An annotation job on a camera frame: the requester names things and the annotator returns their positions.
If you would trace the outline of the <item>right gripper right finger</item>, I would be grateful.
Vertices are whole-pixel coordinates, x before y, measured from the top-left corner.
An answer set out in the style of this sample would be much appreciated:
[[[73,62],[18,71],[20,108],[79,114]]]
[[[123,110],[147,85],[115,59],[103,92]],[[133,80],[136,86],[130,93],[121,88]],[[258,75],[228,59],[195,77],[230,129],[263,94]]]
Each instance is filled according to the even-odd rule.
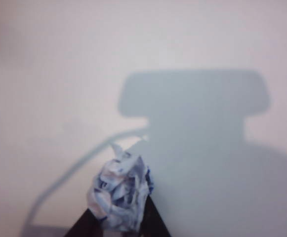
[[[152,198],[147,197],[143,220],[140,225],[139,237],[171,237],[162,217]]]

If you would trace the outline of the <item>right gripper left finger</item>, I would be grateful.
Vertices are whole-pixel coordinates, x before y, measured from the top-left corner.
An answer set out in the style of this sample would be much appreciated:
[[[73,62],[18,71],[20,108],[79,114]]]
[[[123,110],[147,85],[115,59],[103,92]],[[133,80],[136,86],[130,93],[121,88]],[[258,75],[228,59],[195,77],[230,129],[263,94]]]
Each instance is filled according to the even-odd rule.
[[[103,230],[98,219],[87,209],[64,237],[103,237]]]

